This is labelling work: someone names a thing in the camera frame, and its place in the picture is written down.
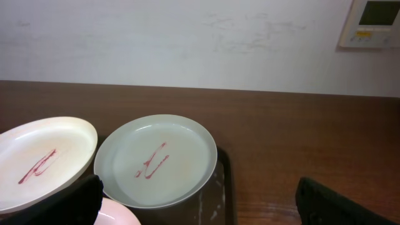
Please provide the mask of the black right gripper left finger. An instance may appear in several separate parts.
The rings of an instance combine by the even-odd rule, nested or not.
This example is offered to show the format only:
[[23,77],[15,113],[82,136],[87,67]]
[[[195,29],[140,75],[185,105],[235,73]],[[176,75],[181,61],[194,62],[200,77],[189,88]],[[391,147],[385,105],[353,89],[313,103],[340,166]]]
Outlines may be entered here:
[[1,220],[1,225],[94,224],[103,201],[103,182],[90,175]]

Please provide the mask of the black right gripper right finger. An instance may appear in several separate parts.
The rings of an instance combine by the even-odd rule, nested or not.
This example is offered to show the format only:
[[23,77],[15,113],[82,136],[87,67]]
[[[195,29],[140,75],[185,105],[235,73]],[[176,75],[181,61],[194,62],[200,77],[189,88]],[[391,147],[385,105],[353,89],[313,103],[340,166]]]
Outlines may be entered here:
[[302,225],[397,225],[309,177],[299,180],[295,200]]

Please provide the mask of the cream plate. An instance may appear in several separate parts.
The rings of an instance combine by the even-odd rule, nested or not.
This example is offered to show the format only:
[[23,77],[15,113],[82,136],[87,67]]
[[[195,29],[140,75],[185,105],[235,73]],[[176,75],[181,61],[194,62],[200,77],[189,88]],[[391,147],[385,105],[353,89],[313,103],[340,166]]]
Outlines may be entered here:
[[68,187],[88,168],[98,134],[77,117],[49,117],[1,134],[1,214]]

